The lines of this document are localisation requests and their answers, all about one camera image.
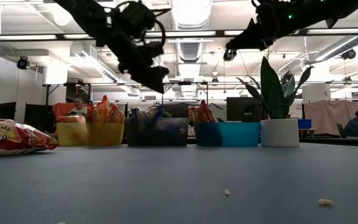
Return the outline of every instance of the blue bin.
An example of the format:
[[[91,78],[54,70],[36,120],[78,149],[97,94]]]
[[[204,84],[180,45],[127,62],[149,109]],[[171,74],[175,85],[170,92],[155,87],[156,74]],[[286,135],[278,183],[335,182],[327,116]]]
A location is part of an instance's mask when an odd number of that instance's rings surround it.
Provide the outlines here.
[[[196,127],[199,146],[256,147],[260,123],[200,123]]]
[[[311,119],[299,119],[298,127],[299,127],[299,129],[311,128]]]
[[[188,118],[125,120],[129,146],[186,146]]]

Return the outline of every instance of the white pot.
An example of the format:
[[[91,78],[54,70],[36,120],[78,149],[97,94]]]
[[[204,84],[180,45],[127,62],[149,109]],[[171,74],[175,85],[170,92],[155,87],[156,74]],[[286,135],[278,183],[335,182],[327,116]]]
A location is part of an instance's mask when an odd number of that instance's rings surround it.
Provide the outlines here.
[[[297,119],[267,119],[260,122],[262,146],[298,147],[299,129]]]

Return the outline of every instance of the blue table surface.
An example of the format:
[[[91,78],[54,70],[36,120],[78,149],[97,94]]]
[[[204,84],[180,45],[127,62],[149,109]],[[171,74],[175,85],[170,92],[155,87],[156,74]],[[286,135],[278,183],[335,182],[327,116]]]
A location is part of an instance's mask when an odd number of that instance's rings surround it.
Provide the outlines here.
[[[60,222],[358,224],[358,147],[78,147],[0,157],[0,223]]]

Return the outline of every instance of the food crumb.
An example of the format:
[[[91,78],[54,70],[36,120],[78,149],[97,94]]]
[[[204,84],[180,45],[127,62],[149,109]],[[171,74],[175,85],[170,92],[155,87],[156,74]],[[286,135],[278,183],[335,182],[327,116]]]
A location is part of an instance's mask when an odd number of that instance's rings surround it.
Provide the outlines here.
[[[328,199],[319,199],[318,200],[318,204],[319,205],[327,205],[327,206],[334,206],[334,202],[332,200],[328,200]]]

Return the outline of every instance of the yellow plastic container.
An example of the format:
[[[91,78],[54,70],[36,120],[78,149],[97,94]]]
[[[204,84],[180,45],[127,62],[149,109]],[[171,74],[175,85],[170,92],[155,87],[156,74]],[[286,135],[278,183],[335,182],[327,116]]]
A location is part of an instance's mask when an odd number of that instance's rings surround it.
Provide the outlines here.
[[[57,123],[61,146],[85,146],[88,144],[88,128],[83,123]]]
[[[117,146],[122,144],[124,125],[114,123],[88,124],[90,146]]]

